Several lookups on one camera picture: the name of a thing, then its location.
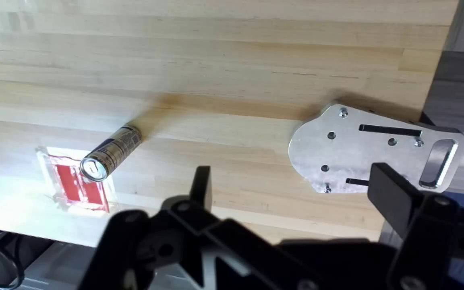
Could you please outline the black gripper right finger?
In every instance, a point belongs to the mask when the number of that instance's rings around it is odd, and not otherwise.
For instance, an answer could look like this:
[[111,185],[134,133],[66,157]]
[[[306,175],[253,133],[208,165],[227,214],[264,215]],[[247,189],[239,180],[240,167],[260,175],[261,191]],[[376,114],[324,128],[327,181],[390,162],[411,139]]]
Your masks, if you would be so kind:
[[416,217],[426,196],[390,164],[374,162],[371,165],[368,196],[403,239],[421,234]]

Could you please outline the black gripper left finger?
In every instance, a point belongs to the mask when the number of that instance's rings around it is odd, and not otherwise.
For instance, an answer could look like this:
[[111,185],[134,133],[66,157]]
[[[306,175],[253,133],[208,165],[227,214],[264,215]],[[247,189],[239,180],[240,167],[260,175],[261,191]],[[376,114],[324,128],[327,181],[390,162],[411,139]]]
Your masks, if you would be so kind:
[[205,209],[211,207],[211,167],[198,165],[190,186],[190,199]]

